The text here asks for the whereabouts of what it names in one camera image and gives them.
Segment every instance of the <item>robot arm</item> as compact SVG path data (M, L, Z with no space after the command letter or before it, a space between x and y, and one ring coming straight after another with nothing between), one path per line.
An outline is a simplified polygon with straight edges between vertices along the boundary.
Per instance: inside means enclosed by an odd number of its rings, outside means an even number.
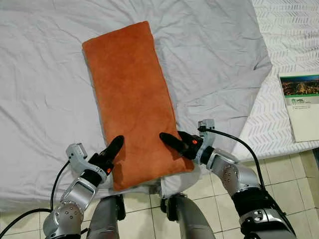
M100 154L95 153L87 162L82 144L71 144L67 150L72 169L79 173L60 199L60 204L43 224L47 239L80 239L84 211L87 209L100 183L105 182L113 169L112 161L124 143L117 136Z
M201 137L179 131L182 141L167 133L159 136L165 144L195 163L205 164L220 178L239 214L245 239L296 239L285 214L261 187L255 172L240 164L232 154L211 147L215 136L206 129L214 128L213 120L200 121L199 128Z

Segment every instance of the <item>book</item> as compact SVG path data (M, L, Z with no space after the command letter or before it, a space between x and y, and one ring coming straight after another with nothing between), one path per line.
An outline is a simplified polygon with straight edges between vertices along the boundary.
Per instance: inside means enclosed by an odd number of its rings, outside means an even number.
M319 73L279 74L296 142L319 140Z

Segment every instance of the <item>logo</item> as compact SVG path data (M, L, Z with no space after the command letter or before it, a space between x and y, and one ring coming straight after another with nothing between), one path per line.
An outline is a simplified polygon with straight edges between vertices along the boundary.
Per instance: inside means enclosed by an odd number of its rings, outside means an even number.
M291 99L292 105L303 104L304 102L305 102L304 99Z

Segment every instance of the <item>tiled floor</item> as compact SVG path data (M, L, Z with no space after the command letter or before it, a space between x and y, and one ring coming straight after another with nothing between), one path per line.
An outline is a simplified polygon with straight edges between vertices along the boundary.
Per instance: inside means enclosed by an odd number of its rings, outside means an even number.
M311 157L309 153L261 160L261 169L267 190L274 195L278 204L288 214L298 238L319 238L318 203L312 192L316 184L316 172L308 175L303 161ZM255 169L254 163L245 163ZM238 215L233 203L215 175L206 175L185 193L203 211L217 239L242 239ZM89 226L97 202L86 211L82 228ZM179 226L170 222L160 211L160 198L157 195L125 195L127 217L119 222L121 239L177 239ZM12 228L4 239L43 239L42 224L47 213L29 216ZM0 216L0 230L12 221L17 214Z

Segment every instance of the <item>orange pillow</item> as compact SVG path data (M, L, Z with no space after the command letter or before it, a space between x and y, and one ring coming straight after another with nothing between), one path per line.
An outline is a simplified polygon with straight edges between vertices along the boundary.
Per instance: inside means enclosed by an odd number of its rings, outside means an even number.
M123 135L114 160L119 191L194 165L166 147L160 132L178 137L175 117L147 21L83 43L107 142Z

